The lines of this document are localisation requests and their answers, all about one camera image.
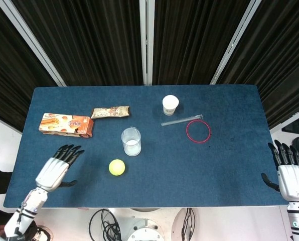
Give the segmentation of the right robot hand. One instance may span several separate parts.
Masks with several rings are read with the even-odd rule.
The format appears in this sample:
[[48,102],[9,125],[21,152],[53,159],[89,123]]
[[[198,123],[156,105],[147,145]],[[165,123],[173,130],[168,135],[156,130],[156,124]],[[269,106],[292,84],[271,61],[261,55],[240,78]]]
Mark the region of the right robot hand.
[[265,173],[261,173],[263,182],[279,192],[288,202],[299,202],[299,150],[275,140],[268,143],[271,150],[278,183],[270,181]]

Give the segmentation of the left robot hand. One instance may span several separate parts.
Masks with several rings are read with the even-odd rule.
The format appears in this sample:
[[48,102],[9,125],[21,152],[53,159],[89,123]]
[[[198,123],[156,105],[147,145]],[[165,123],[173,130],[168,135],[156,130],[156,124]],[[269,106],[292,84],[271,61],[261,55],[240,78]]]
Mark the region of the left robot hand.
[[72,187],[77,184],[77,180],[64,182],[63,178],[76,159],[85,151],[81,146],[63,145],[56,153],[47,160],[38,176],[35,179],[36,185],[52,192],[59,187]]

